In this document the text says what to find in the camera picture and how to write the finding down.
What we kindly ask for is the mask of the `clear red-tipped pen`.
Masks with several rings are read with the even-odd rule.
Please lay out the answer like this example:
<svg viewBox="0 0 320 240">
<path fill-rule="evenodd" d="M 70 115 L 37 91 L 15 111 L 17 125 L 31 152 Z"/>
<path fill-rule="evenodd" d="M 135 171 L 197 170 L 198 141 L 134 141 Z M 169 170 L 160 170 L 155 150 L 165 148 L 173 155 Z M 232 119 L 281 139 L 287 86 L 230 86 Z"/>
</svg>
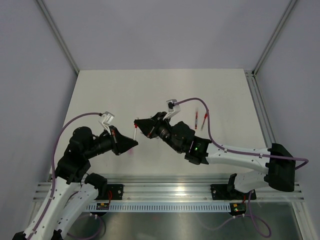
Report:
<svg viewBox="0 0 320 240">
<path fill-rule="evenodd" d="M 133 134 L 134 140 L 136 140 L 136 138 L 137 138 L 137 130 L 138 130 L 138 126 L 136 124 L 134 124 L 134 134 Z"/>
</svg>

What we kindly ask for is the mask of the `red gel pen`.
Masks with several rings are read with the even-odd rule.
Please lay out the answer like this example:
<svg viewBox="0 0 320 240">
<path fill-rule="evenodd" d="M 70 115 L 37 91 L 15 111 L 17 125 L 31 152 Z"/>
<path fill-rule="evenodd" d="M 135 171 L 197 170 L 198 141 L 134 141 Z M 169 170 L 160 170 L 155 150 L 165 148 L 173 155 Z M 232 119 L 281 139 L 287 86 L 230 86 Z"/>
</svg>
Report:
<svg viewBox="0 0 320 240">
<path fill-rule="evenodd" d="M 195 120 L 194 120 L 194 129 L 198 129 L 198 115 L 199 115 L 199 108 L 195 108 Z"/>
</svg>

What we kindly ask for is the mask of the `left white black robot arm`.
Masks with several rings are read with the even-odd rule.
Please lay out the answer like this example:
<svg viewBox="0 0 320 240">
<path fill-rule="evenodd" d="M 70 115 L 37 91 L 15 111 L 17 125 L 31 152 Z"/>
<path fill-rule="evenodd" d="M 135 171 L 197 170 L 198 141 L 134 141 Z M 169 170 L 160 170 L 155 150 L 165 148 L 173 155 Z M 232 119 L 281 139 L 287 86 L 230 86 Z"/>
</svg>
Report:
<svg viewBox="0 0 320 240">
<path fill-rule="evenodd" d="M 109 151 L 119 156 L 137 145 L 136 140 L 120 134 L 113 125 L 99 136 L 86 126 L 75 129 L 38 213 L 13 239 L 63 240 L 85 207 L 108 195 L 108 180 L 97 173 L 87 174 L 90 159 Z"/>
</svg>

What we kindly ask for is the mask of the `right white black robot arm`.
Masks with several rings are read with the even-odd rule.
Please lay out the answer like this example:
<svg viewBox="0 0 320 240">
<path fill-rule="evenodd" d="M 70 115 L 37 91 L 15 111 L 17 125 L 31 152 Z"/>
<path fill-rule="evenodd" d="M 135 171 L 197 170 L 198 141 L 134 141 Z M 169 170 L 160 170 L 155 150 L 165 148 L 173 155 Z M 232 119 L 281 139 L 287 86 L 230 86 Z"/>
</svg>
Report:
<svg viewBox="0 0 320 240">
<path fill-rule="evenodd" d="M 225 164 L 250 169 L 247 174 L 235 174 L 227 185 L 227 193 L 232 198 L 266 186 L 282 192 L 295 189 L 296 162 L 281 144 L 273 143 L 270 148 L 258 149 L 219 147 L 209 139 L 196 136 L 196 132 L 183 121 L 170 125 L 166 112 L 136 119 L 134 124 L 148 139 L 162 139 L 192 164 Z"/>
</svg>

